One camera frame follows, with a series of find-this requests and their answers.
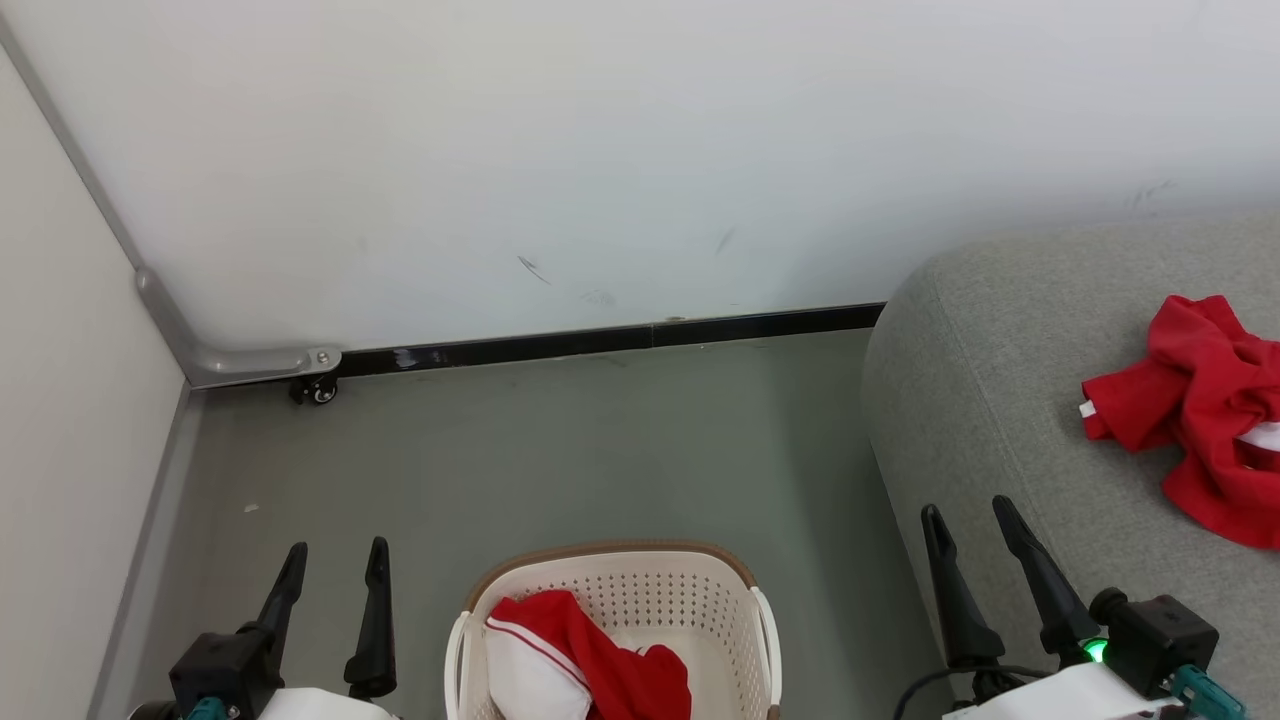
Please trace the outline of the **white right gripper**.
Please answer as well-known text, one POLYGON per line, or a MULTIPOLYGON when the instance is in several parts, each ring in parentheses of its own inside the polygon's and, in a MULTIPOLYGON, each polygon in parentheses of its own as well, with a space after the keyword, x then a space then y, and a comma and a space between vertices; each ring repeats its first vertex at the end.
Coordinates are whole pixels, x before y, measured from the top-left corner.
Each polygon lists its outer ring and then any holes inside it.
MULTIPOLYGON (((1015 503, 996 495, 992 509, 1009 552, 1021 565, 1044 652, 1087 656, 1085 643, 1100 635, 1100 625, 1015 503)), ((922 533, 947 666, 995 666, 1004 642, 963 577, 957 546, 937 506, 922 509, 922 533)), ((1185 707, 1170 687, 1189 664, 1190 651, 1178 644, 1107 644, 1088 664, 955 710, 945 720, 1181 720, 1185 707)))

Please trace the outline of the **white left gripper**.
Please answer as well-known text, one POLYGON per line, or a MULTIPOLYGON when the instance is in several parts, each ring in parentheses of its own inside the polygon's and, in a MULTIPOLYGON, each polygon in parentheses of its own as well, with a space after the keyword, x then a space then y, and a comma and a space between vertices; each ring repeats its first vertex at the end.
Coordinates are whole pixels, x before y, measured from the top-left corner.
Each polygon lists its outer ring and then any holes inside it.
MULTIPOLYGON (((271 653, 284 651, 292 609, 302 594, 307 559, 306 542, 291 546, 259 614, 257 625, 270 635, 271 653)), ((319 688, 283 688, 273 694, 256 720, 401 720, 365 701, 385 697, 398 685, 390 552, 384 537, 372 539, 364 584, 366 601, 358 639, 344 667, 348 696, 319 688)))

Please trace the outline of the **white and red striped garment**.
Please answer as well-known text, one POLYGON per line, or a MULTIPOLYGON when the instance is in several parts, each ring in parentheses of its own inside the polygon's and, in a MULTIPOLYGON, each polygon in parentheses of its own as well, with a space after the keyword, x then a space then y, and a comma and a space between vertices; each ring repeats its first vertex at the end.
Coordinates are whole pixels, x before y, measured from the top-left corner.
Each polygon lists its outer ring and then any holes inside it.
POLYGON ((689 670, 663 644, 616 644, 564 589, 504 597, 484 623, 504 720, 691 720, 689 670))

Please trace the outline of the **red jersey with number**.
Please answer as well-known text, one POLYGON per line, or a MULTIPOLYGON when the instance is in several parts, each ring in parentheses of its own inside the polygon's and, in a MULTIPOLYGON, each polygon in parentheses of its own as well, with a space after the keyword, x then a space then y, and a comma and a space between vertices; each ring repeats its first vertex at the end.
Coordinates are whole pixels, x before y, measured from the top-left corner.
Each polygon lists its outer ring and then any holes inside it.
POLYGON ((1248 332, 1224 296, 1167 297, 1143 359, 1082 393, 1089 439, 1178 446, 1167 500, 1226 541, 1280 551, 1280 341, 1248 332))

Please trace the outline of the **grey fabric sofa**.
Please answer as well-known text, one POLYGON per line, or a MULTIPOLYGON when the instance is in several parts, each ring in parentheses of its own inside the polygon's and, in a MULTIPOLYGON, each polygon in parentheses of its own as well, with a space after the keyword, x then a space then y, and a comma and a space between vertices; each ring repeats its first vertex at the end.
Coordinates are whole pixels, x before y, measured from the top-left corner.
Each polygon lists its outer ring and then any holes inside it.
POLYGON ((992 500, 1007 496, 1083 600, 1170 594, 1220 630, 1210 675, 1280 720, 1280 552, 1251 550, 1164 495, 1178 447, 1085 437, 1082 383, 1139 360, 1170 295, 1222 295, 1280 340, 1280 209, 1085 225, 932 258, 887 302, 864 361, 869 437, 916 584, 933 503, 1009 664, 1053 670, 992 500))

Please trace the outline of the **cream perforated laundry basket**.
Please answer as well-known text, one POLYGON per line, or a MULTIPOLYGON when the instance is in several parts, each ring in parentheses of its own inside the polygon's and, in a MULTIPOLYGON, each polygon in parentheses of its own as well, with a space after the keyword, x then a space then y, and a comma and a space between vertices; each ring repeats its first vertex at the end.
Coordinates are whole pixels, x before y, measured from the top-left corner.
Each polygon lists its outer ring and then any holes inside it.
POLYGON ((485 619, 503 598, 568 591, 628 650, 671 648, 689 671, 692 720, 781 720, 783 665, 769 600, 727 550, 636 539, 543 550, 493 568, 451 629, 445 720, 506 720, 489 693, 485 619))

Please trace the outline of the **black baseboard strip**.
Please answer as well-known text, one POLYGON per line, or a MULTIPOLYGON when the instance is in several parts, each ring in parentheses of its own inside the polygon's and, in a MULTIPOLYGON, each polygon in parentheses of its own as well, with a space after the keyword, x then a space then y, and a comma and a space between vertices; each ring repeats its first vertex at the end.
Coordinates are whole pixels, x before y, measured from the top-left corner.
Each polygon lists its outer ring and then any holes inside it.
POLYGON ((765 313, 700 320, 660 322, 595 331, 529 334, 500 340, 371 348, 344 352, 337 378, 387 375, 402 372, 486 366, 594 354, 617 354, 740 340, 869 329, 884 304, 860 304, 786 313, 765 313))

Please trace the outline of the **grey metal frame bracket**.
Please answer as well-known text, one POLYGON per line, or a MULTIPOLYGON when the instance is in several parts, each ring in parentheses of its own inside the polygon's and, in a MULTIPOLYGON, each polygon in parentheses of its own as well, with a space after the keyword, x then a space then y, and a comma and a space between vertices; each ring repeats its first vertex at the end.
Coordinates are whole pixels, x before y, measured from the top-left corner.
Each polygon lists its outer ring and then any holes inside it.
POLYGON ((296 346, 279 348, 219 348, 198 337, 165 286, 159 273, 145 261, 133 236, 113 205, 105 186, 67 124, 35 64, 20 46, 12 23, 0 10, 0 49, 3 49, 23 81, 50 131, 74 168, 90 199, 105 220, 111 236, 133 268, 137 297, 150 315, 172 356, 192 389, 214 389, 261 382, 294 382, 303 377, 333 375, 343 352, 334 346, 296 346))

